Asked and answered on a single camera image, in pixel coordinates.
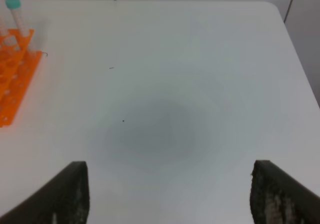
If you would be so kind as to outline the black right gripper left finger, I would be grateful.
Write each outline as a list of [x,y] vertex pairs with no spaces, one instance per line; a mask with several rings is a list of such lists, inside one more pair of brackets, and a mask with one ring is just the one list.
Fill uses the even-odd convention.
[[37,192],[0,217],[1,223],[87,223],[89,178],[85,161],[74,161]]

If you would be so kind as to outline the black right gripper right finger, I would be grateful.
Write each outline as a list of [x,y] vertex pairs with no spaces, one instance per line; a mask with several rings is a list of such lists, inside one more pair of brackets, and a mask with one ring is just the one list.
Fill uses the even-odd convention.
[[250,191],[254,223],[319,223],[319,196],[269,160],[256,160]]

